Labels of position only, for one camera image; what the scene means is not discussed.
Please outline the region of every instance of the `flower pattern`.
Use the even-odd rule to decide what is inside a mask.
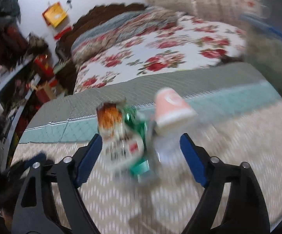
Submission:
[[[244,52],[245,34],[234,26],[192,16],[166,29],[150,27],[84,62],[74,92],[148,74],[216,66],[222,56],[237,57]]]

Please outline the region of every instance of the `folded blanket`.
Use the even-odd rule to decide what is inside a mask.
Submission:
[[[135,35],[176,26],[177,20],[176,13],[170,10],[123,13],[79,36],[72,46],[73,61],[81,64]]]

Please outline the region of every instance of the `shelf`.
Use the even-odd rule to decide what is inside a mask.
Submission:
[[[22,68],[26,67],[33,60],[34,60],[34,56],[30,55],[28,58],[26,58],[23,64],[18,65],[8,76],[6,76],[3,79],[3,81],[0,83],[0,92],[12,80],[12,78],[15,77],[15,75],[18,74],[22,70]]]
[[[38,74],[35,75],[34,81],[35,81],[35,85],[37,85],[39,83],[40,76]],[[25,99],[27,101],[31,97],[31,95],[33,94],[33,91],[34,90],[30,89],[27,92],[27,94],[25,96]],[[9,149],[10,149],[11,141],[12,141],[12,138],[13,138],[13,134],[15,132],[15,128],[17,127],[17,123],[19,122],[20,116],[22,115],[22,112],[23,112],[23,110],[26,106],[26,103],[24,105],[21,105],[18,108],[17,113],[15,114],[14,119],[12,120],[11,127],[9,129],[6,140],[3,144],[3,160],[2,160],[2,164],[1,164],[1,171],[5,170],[5,168],[6,168],[6,163],[7,163],[7,160],[8,160],[8,154],[9,154]]]

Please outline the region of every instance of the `pink cup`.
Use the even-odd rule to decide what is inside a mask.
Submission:
[[[160,89],[156,94],[155,103],[156,132],[158,134],[181,126],[197,115],[196,111],[171,88]]]

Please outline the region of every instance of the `metal screw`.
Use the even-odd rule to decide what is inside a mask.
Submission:
[[[63,158],[64,163],[70,163],[72,161],[72,157],[65,157]]]
[[[243,163],[242,163],[242,166],[243,166],[244,168],[246,168],[246,169],[248,169],[248,168],[251,167],[250,164],[247,163],[247,162],[243,162]]]
[[[39,166],[40,166],[40,163],[39,163],[39,162],[33,163],[33,168],[34,168],[34,169],[37,169]]]
[[[211,157],[211,158],[210,158],[210,161],[211,161],[212,163],[219,163],[219,158],[217,158],[217,157]]]

